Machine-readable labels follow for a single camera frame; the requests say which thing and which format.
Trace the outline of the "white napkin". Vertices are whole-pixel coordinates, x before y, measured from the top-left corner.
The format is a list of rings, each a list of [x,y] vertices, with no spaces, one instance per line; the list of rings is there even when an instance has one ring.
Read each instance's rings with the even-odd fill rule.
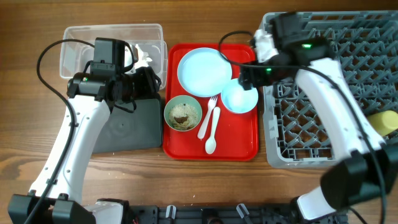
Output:
[[[149,63],[152,62],[152,59],[149,57],[147,52],[144,52],[138,44],[135,45],[137,49],[137,58],[138,61],[134,64],[134,68],[148,67]]]

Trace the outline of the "green bowl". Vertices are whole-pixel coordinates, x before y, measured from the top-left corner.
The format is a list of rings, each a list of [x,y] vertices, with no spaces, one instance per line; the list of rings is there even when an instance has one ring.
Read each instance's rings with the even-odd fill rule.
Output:
[[[169,100],[169,102],[166,104],[165,109],[164,109],[164,119],[165,119],[165,122],[167,123],[167,125],[170,128],[172,128],[173,130],[180,131],[180,130],[174,129],[172,127],[171,122],[169,121],[169,112],[170,112],[170,110],[175,105],[180,104],[180,103],[188,103],[189,105],[192,105],[196,109],[196,111],[198,113],[198,123],[197,123],[197,125],[195,127],[197,127],[198,124],[200,123],[201,119],[202,119],[202,108],[201,108],[201,105],[199,104],[199,102],[194,97],[188,96],[188,95],[176,96],[176,97],[172,98],[171,100]]]

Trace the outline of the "light blue bowl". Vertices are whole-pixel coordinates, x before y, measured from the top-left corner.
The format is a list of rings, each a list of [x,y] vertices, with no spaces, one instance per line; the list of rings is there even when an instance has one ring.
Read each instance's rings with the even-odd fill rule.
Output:
[[[236,114],[243,114],[253,110],[258,102],[258,90],[252,86],[245,90],[237,78],[230,80],[221,92],[224,107]]]

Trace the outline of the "light blue plate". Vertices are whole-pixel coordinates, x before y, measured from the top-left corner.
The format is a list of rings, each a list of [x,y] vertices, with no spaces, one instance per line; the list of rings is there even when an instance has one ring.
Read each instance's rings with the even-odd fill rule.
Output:
[[[202,98],[221,93],[232,74],[231,64],[217,50],[208,47],[189,51],[177,67],[177,78],[182,88]]]

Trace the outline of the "white plastic fork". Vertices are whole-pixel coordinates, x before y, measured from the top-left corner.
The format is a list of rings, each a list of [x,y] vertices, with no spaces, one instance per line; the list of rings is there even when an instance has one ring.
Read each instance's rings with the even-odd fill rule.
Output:
[[[216,104],[218,101],[218,96],[212,96],[209,101],[208,101],[208,111],[206,112],[205,118],[200,126],[200,129],[198,131],[197,137],[198,139],[203,139],[205,137],[206,134],[206,130],[208,127],[208,122],[210,120],[210,116],[211,116],[211,112],[213,111],[213,109],[215,108]]]

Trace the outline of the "white plastic spoon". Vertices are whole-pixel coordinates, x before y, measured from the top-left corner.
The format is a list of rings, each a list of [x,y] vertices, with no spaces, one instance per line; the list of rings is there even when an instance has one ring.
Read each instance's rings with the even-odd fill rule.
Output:
[[[216,149],[216,140],[215,140],[215,133],[216,128],[218,125],[218,121],[220,118],[221,109],[219,107],[215,107],[213,110],[213,118],[211,124],[211,133],[210,137],[207,139],[205,143],[205,151],[207,154],[213,154]]]

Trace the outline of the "yellow plastic cup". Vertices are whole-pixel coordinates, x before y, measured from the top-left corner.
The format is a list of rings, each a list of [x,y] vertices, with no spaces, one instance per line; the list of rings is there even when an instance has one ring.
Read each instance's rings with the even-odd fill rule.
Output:
[[[397,130],[397,113],[392,110],[372,114],[367,117],[371,126],[381,136],[387,136]]]

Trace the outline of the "rice and food scraps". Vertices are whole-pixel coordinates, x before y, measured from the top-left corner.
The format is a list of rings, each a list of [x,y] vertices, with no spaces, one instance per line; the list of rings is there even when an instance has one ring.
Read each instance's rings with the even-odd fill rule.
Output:
[[[174,129],[186,131],[197,125],[198,113],[192,105],[180,103],[170,110],[169,121]]]

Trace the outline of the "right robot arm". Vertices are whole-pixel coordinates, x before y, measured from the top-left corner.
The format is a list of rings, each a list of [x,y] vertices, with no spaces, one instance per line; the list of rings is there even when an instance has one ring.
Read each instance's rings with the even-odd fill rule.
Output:
[[[257,59],[241,66],[239,83],[250,90],[293,79],[314,106],[337,160],[317,188],[294,200],[293,221],[314,222],[374,198],[386,204],[397,178],[397,146],[366,119],[330,41],[309,36],[294,12],[274,17],[270,25],[270,32],[252,33]]]

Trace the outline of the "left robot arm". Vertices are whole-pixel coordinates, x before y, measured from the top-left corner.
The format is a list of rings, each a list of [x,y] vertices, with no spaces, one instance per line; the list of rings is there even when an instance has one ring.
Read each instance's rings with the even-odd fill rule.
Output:
[[[103,198],[81,204],[86,169],[113,109],[159,91],[161,80],[138,46],[98,37],[94,57],[68,82],[66,112],[49,158],[25,195],[8,205],[13,223],[135,223],[129,202]]]

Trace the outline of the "grey dishwasher rack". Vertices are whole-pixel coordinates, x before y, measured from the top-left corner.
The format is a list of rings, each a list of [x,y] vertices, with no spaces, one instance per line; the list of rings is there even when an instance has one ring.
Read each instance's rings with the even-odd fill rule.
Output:
[[[397,111],[397,11],[299,12],[303,31],[325,37],[366,116]],[[327,167],[335,158],[313,105],[292,81],[265,86],[268,163],[277,169]]]

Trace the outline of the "black plastic tray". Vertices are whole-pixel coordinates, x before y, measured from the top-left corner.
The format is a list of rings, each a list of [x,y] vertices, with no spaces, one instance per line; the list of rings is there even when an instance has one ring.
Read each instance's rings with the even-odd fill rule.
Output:
[[[93,152],[132,151],[162,145],[162,102],[159,94],[135,101],[133,113],[114,108]]]

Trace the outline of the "red serving tray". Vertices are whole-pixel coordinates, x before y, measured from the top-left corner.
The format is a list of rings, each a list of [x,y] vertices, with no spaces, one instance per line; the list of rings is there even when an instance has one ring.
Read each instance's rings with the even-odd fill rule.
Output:
[[[180,85],[177,67],[182,57],[189,51],[201,47],[217,50],[217,44],[182,43],[174,45],[169,51],[165,100],[169,102],[179,95],[194,97],[202,108],[202,114],[208,109],[210,97],[202,98],[189,94]],[[216,149],[213,154],[205,151],[205,139],[198,139],[199,127],[190,131],[176,131],[167,124],[164,126],[164,152],[173,159],[207,161],[248,161],[258,152],[258,115],[257,109],[236,114],[228,111],[221,100],[217,101],[221,109],[215,133]]]

